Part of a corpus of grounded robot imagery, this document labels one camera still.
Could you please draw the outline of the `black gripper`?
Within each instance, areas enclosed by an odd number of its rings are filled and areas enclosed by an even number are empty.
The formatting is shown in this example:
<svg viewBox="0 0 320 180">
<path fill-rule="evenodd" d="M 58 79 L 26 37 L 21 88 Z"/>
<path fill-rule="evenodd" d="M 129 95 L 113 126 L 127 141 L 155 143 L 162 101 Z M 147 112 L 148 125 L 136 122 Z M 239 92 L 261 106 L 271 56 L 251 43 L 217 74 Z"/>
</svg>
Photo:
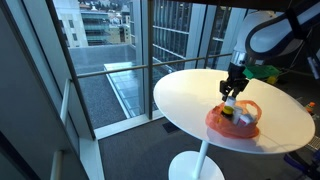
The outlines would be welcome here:
<svg viewBox="0 0 320 180">
<path fill-rule="evenodd" d="M 222 93 L 222 100 L 225 101 L 230 93 L 230 86 L 234 87 L 233 97 L 236 98 L 240 92 L 243 92 L 249 81 L 243 74 L 244 66 L 237 66 L 233 63 L 228 68 L 227 81 L 220 81 L 220 92 Z"/>
</svg>

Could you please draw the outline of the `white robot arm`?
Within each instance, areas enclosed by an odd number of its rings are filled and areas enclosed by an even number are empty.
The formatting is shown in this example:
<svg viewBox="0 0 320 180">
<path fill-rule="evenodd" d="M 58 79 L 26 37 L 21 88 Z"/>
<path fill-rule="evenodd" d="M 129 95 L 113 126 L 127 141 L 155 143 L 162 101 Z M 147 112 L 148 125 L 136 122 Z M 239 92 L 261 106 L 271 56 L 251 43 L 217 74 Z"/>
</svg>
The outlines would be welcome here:
<svg viewBox="0 0 320 180">
<path fill-rule="evenodd" d="M 319 0 L 303 0 L 279 16 L 265 10 L 248 14 L 233 49 L 228 78 L 220 81 L 222 100 L 226 101 L 229 93 L 236 98 L 244 91 L 249 83 L 244 71 L 250 59 L 267 60 L 293 52 L 319 22 Z"/>
</svg>

